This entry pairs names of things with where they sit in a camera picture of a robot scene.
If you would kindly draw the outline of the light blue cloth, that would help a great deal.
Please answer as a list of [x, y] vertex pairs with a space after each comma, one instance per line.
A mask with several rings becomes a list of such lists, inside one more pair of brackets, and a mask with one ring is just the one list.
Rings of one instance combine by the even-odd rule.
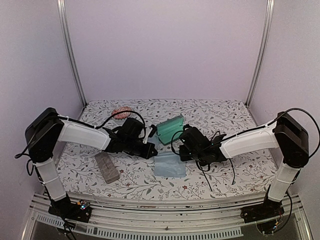
[[186, 163], [173, 152], [161, 152], [154, 157], [154, 175], [166, 178], [186, 177]]

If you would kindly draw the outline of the blue-grey glasses case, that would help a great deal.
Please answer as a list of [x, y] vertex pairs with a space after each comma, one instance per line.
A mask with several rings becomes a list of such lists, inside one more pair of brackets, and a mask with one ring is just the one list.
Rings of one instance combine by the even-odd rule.
[[156, 125], [157, 136], [162, 145], [171, 143], [173, 135], [183, 130], [184, 117], [180, 114]]

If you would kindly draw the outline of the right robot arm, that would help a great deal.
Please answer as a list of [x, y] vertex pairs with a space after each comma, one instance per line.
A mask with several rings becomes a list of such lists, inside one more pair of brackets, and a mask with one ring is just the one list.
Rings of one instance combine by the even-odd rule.
[[269, 218], [278, 210], [290, 185], [301, 169], [319, 150], [309, 151], [309, 134], [289, 113], [298, 111], [294, 107], [279, 112], [277, 117], [263, 125], [233, 135], [217, 132], [211, 139], [196, 127], [186, 125], [180, 136], [177, 155], [182, 162], [195, 160], [199, 168], [221, 163], [236, 156], [266, 149], [280, 149], [283, 160], [275, 178], [268, 187], [266, 201], [259, 206], [262, 218]]

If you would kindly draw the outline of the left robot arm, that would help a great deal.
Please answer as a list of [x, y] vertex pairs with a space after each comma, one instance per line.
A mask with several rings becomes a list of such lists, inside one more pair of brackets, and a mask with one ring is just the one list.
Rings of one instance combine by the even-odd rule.
[[59, 115], [55, 108], [49, 107], [27, 127], [26, 147], [14, 157], [29, 157], [39, 181], [55, 202], [55, 209], [63, 217], [70, 217], [75, 210], [74, 205], [66, 200], [68, 195], [53, 161], [56, 144], [75, 143], [107, 153], [126, 153], [150, 159], [158, 154], [155, 144], [148, 141], [156, 130], [154, 125], [148, 130], [142, 117], [128, 117], [121, 126], [110, 129], [104, 123], [91, 125]]

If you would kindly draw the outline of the beige-grey glasses case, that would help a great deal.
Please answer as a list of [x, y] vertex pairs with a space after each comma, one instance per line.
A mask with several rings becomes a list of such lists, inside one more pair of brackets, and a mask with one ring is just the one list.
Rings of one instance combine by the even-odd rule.
[[111, 184], [120, 179], [120, 174], [107, 152], [103, 151], [96, 154], [94, 159], [106, 184]]

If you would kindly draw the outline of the front aluminium rail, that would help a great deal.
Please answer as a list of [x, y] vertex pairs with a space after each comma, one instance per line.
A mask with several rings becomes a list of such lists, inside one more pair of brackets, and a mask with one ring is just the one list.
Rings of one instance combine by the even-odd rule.
[[241, 209], [260, 204], [262, 193], [216, 199], [135, 200], [70, 193], [90, 203], [87, 223], [72, 221], [72, 233], [49, 214], [46, 195], [35, 194], [28, 209], [24, 240], [310, 240], [312, 234], [298, 195], [282, 201], [284, 216], [275, 233], [261, 227], [271, 218], [245, 222]]

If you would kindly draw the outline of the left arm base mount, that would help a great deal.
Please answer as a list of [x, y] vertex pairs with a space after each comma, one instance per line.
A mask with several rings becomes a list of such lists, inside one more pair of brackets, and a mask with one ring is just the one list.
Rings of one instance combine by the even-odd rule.
[[72, 203], [70, 198], [66, 196], [58, 201], [52, 200], [48, 213], [58, 216], [63, 220], [67, 219], [88, 223], [92, 210], [88, 202], [80, 200], [77, 203]]

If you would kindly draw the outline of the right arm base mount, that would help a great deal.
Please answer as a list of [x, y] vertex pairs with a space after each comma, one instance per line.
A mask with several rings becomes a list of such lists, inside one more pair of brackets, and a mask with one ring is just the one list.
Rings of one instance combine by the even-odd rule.
[[242, 207], [240, 217], [245, 223], [251, 223], [277, 217], [284, 213], [282, 201], [270, 200], [266, 195], [262, 203]]

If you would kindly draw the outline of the left aluminium post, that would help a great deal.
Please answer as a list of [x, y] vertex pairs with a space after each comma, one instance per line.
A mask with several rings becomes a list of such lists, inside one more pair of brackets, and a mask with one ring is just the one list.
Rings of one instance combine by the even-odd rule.
[[68, 25], [67, 11], [66, 11], [66, 1], [65, 0], [57, 0], [57, 10], [59, 15], [59, 21], [61, 25], [62, 35], [65, 42], [66, 52], [68, 56], [68, 61], [70, 64], [71, 72], [73, 75], [73, 80], [75, 84], [76, 91], [78, 93], [81, 105], [85, 107], [87, 105], [87, 99], [85, 96], [85, 91], [80, 79], [76, 58], [72, 46], [71, 35]]

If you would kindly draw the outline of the aluminium post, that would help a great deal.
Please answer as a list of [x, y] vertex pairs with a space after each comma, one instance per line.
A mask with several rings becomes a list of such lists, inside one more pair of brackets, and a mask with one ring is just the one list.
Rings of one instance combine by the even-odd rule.
[[66, 1], [65, 0], [57, 0], [57, 10], [59, 15], [59, 21], [61, 25], [62, 35], [65, 42], [66, 52], [68, 56], [68, 61], [70, 64], [71, 72], [73, 75], [73, 80], [75, 84], [76, 91], [78, 93], [81, 105], [85, 107], [87, 105], [87, 99], [85, 96], [85, 91], [80, 79], [76, 58], [72, 46], [71, 35], [68, 25], [67, 11], [66, 11]]
[[245, 100], [245, 105], [250, 108], [255, 91], [257, 89], [261, 69], [263, 66], [264, 62], [264, 56], [267, 50], [267, 45], [268, 45], [268, 39], [272, 27], [272, 20], [273, 20], [273, 12], [274, 12], [274, 7], [275, 7], [275, 1], [274, 0], [267, 0], [266, 1], [266, 10], [265, 10], [265, 17], [264, 17], [264, 23], [263, 23], [263, 29], [262, 29], [262, 35], [261, 35], [261, 41], [258, 49], [258, 55], [252, 75], [252, 79], [250, 82], [248, 94]]

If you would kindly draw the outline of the right aluminium post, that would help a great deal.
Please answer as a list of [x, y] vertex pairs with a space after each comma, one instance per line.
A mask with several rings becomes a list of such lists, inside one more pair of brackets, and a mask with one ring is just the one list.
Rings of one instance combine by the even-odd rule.
[[264, 56], [267, 50], [267, 45], [268, 45], [268, 39], [272, 27], [272, 20], [273, 20], [273, 12], [274, 12], [274, 7], [275, 7], [275, 1], [274, 0], [267, 0], [266, 1], [266, 10], [265, 10], [265, 17], [264, 17], [264, 23], [263, 23], [263, 29], [262, 29], [262, 35], [261, 35], [261, 41], [258, 49], [258, 55], [252, 75], [252, 79], [250, 82], [248, 94], [245, 100], [245, 105], [250, 108], [255, 91], [257, 89], [261, 69], [263, 66], [264, 62]]

